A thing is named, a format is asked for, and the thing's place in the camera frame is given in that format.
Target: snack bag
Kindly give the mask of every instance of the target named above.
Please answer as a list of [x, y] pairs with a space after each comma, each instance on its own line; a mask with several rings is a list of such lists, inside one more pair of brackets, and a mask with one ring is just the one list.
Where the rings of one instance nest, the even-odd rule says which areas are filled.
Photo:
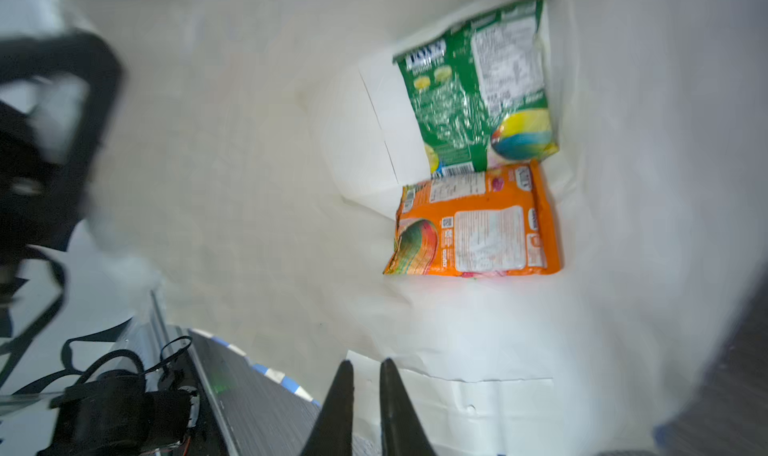
[[520, 0], [456, 24], [395, 56], [432, 177], [556, 153], [538, 29], [544, 0]]
[[384, 274], [516, 276], [560, 270], [537, 161], [402, 189]]

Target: blue and white striped tape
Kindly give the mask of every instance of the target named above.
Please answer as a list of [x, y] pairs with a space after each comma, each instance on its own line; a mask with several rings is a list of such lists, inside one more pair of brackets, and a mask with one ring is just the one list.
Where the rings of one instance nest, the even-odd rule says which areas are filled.
[[211, 341], [216, 341], [217, 343], [219, 343], [222, 346], [225, 346], [235, 354], [243, 356], [246, 362], [248, 363], [248, 365], [251, 366], [255, 371], [263, 374], [268, 379], [271, 379], [275, 383], [283, 386], [285, 389], [292, 392], [299, 398], [302, 398], [304, 401], [311, 402], [317, 407], [320, 406], [320, 402], [314, 399], [308, 392], [306, 392], [304, 388], [299, 386], [299, 383], [293, 381], [293, 379], [286, 376], [284, 372], [277, 371], [276, 369], [268, 368], [267, 366], [263, 366], [263, 365], [260, 365], [259, 363], [252, 362], [250, 358], [248, 358], [248, 355], [245, 353], [245, 351], [243, 351], [242, 349], [238, 348], [235, 345], [229, 344], [228, 342], [226, 342], [222, 338], [219, 338], [218, 336], [214, 336], [210, 334], [208, 331], [203, 331], [202, 329], [196, 329], [196, 328], [192, 328], [191, 331], [194, 331], [195, 334], [204, 336], [210, 339]]

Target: green snack bag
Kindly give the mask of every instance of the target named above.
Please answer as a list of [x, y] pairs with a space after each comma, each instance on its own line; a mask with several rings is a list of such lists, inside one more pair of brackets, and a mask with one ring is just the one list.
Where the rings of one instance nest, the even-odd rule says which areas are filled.
[[543, 6], [507, 4], [395, 56], [432, 177], [557, 152], [538, 45]]

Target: white surface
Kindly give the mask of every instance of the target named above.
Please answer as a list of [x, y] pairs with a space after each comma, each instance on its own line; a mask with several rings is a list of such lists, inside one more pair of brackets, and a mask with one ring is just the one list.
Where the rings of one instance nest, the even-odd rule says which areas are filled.
[[[174, 322], [318, 397], [347, 350], [466, 382], [553, 378], [568, 454], [647, 448], [768, 256], [765, 0], [551, 0], [564, 270], [477, 281], [381, 276], [392, 221], [344, 203], [306, 104], [358, 64], [377, 105], [367, 55], [472, 0], [80, 1], [130, 71], [101, 209], [175, 283]], [[363, 114], [347, 127], [372, 127]], [[398, 184], [424, 171], [418, 133], [379, 124], [413, 147]]]
[[[346, 358], [355, 374], [353, 431], [380, 448], [379, 362], [352, 351]], [[551, 379], [467, 383], [407, 370], [400, 378], [441, 456], [564, 454], [562, 412]]]

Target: orange snack bag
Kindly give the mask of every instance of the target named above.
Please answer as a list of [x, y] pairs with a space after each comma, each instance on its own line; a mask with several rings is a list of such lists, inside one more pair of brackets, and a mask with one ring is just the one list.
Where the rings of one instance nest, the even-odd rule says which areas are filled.
[[384, 274], [521, 276], [560, 270], [537, 161], [405, 186]]

